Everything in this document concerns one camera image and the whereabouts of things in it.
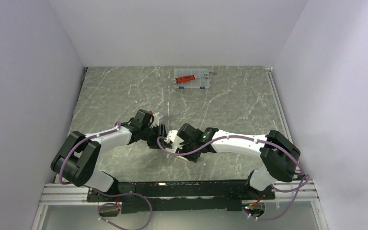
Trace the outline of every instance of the marble tabletop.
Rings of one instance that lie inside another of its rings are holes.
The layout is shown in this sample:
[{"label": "marble tabletop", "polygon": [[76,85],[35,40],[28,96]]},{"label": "marble tabletop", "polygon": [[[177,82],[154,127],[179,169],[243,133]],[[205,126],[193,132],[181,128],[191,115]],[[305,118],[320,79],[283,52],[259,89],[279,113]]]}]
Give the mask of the marble tabletop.
[{"label": "marble tabletop", "polygon": [[[264,67],[190,66],[214,72],[207,90],[176,90],[171,79],[183,67],[90,67],[74,111],[70,131],[98,132],[125,122],[138,109],[163,112],[168,130],[184,123],[204,131],[216,127],[232,133],[284,133]],[[197,163],[182,160],[144,141],[99,156],[97,167],[119,181],[246,179],[263,163],[234,153],[201,154]]]}]

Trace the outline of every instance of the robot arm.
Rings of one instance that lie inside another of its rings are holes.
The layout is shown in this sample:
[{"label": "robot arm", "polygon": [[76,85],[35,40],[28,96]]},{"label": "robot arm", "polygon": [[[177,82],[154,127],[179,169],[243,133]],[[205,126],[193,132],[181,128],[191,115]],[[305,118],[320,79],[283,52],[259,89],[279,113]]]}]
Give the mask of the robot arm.
[{"label": "robot arm", "polygon": [[295,163],[272,144],[281,146],[297,161],[300,151],[280,132],[271,130],[268,135],[234,134],[217,128],[207,128],[204,132],[184,124],[178,131],[172,130],[165,142],[171,144],[166,149],[172,153],[187,153],[198,150],[193,154],[182,154],[180,157],[196,162],[201,153],[232,152],[247,156],[257,156],[264,165],[249,174],[246,190],[259,194],[276,181],[291,182],[296,170]]},{"label": "robot arm", "polygon": [[129,122],[122,123],[106,131],[83,134],[78,131],[70,133],[63,146],[51,163],[51,170],[60,174],[67,155],[86,137],[94,137],[76,148],[79,157],[71,153],[63,170],[63,177],[76,186],[89,186],[107,194],[118,194],[118,180],[95,168],[98,156],[118,146],[129,145],[144,140],[151,149],[158,149],[157,138],[165,137],[165,127],[160,123],[162,113],[152,114],[140,109]]}]

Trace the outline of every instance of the metal frame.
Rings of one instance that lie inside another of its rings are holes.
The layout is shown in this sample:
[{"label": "metal frame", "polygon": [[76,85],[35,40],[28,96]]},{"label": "metal frame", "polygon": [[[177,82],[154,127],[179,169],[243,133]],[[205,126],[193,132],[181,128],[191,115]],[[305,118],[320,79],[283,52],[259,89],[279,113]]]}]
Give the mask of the metal frame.
[{"label": "metal frame", "polygon": [[[273,68],[266,67],[266,74],[268,81],[270,83],[273,97],[275,99],[276,107],[278,110],[278,114],[280,116],[282,128],[285,131],[285,136],[292,142],[291,134],[287,126],[286,118],[284,116],[281,103],[276,91],[276,87],[274,84],[272,71]],[[279,189],[291,189],[295,188],[299,185],[300,181],[295,180],[291,183],[285,182],[276,182],[274,186]],[[42,196],[40,198],[39,206],[37,209],[36,217],[34,219],[34,223],[32,226],[32,230],[41,230],[43,227],[43,223],[46,218],[47,210],[49,206],[75,206],[75,205],[84,205],[84,206],[97,206],[103,203],[88,203],[87,195],[89,193],[89,189],[86,187],[76,187],[72,184],[70,185],[61,185],[61,184],[45,184],[45,187],[42,192]],[[265,202],[276,202],[279,207],[280,202],[290,202],[294,196],[294,192],[292,193],[280,193],[275,192],[276,198],[274,200],[264,200]],[[196,198],[197,196],[186,196],[187,198]],[[201,196],[201,198],[210,198],[209,196]],[[255,200],[243,200],[243,204],[248,204],[251,202],[255,202]],[[315,219],[317,221],[318,228],[320,230],[328,230],[328,224],[326,223],[325,217],[323,215],[323,211],[321,208],[320,200],[318,198],[318,194],[312,180],[303,186],[295,200],[295,202],[311,202],[312,210],[315,215]]]}]

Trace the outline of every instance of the gray marble surface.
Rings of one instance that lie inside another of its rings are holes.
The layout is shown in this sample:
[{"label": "gray marble surface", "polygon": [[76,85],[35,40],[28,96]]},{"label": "gray marble surface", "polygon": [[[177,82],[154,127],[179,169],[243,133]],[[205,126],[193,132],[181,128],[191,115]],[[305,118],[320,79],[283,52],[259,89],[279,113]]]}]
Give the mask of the gray marble surface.
[{"label": "gray marble surface", "polygon": [[[264,67],[188,67],[214,71],[205,91],[175,90],[174,68],[183,67],[88,68],[70,130],[102,131],[145,109],[163,112],[168,130],[189,123],[249,135],[283,132]],[[258,157],[233,153],[201,154],[197,163],[188,162],[148,149],[144,141],[104,152],[97,162],[119,181],[245,179],[262,165]]]}]

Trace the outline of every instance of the gray wall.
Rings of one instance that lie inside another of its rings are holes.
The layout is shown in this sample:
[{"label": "gray wall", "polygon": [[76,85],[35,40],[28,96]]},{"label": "gray wall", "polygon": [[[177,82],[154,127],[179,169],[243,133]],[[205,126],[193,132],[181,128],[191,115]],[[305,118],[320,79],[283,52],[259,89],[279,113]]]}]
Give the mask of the gray wall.
[{"label": "gray wall", "polygon": [[0,230],[31,228],[82,70],[47,0],[0,0]]},{"label": "gray wall", "polygon": [[368,229],[368,0],[310,0],[274,65],[331,229]]},{"label": "gray wall", "polygon": [[307,0],[50,0],[85,66],[273,66]]}]

